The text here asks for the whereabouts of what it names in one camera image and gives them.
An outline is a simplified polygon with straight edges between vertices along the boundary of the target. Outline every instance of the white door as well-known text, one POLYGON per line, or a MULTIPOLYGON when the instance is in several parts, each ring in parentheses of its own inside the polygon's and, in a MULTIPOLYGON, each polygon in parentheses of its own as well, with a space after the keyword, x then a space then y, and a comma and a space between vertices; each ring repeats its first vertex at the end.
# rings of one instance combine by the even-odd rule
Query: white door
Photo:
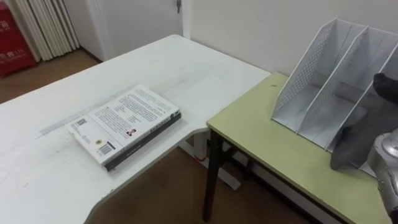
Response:
POLYGON ((108 59, 172 34, 182 35, 177 0, 97 0, 108 59))

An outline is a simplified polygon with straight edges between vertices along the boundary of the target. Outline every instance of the red box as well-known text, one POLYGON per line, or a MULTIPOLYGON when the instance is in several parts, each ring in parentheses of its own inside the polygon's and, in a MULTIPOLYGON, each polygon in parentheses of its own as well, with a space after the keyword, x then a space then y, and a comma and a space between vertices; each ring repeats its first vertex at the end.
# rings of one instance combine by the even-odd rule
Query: red box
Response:
POLYGON ((4 2, 0 2, 0 77, 35 65, 32 52, 9 8, 4 2))

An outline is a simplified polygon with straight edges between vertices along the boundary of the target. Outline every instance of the book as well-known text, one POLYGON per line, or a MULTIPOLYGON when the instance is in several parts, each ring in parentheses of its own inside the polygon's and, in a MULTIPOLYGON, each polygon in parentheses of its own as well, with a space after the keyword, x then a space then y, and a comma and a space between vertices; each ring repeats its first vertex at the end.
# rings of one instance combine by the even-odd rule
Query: book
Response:
POLYGON ((109 171, 180 118, 177 106, 137 85, 66 127, 109 171))

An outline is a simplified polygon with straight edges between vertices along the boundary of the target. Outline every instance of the desk surface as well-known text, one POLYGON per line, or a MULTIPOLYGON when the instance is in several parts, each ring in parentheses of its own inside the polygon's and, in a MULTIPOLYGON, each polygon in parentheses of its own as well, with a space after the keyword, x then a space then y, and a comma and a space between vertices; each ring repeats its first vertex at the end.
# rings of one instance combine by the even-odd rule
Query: desk surface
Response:
POLYGON ((1 104, 0 223, 84 223, 268 75, 173 35, 1 104), (108 173, 60 121, 136 83, 176 104, 182 119, 108 173))
POLYGON ((331 170, 329 152, 271 120, 286 81, 272 74, 208 126, 348 223, 390 223, 376 180, 354 169, 331 170))

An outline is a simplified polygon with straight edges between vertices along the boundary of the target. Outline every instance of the wooden floor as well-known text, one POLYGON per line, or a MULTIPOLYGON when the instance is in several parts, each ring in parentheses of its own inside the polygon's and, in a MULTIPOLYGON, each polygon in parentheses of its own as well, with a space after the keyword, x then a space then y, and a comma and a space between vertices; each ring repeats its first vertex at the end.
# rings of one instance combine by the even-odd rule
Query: wooden floor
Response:
MULTIPOLYGON (((76 51, 10 75, 0 80, 0 103, 94 65, 87 54, 76 51)), ((225 168, 242 186, 232 190, 218 182, 210 223, 307 223, 253 181, 243 181, 234 167, 226 164, 225 168)), ((204 223, 205 180, 206 169, 176 149, 105 202, 89 223, 204 223)))

